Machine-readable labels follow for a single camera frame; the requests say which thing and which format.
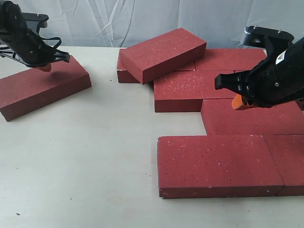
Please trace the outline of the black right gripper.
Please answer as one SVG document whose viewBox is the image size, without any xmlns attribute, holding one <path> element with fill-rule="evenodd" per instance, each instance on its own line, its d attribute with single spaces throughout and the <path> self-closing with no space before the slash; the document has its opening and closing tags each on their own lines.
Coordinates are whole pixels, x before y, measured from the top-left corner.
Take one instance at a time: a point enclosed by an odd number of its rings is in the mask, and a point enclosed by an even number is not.
<svg viewBox="0 0 304 228">
<path fill-rule="evenodd" d="M 304 97 L 304 40 L 279 55 L 268 55 L 251 70 L 219 74 L 215 89 L 228 89 L 236 96 L 234 110 L 271 108 Z"/>
</svg>

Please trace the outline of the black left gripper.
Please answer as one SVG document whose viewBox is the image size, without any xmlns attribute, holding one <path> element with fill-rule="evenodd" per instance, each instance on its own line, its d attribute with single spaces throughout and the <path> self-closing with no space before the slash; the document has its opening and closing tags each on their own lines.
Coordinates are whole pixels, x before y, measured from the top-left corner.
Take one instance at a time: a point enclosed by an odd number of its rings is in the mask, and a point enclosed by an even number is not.
<svg viewBox="0 0 304 228">
<path fill-rule="evenodd" d="M 70 54 L 58 49 L 59 37 L 43 38 L 27 27 L 18 4 L 9 0 L 0 2 L 0 56 L 8 57 L 43 72 L 51 71 L 51 64 L 69 62 Z M 56 40 L 49 46 L 46 40 Z"/>
</svg>

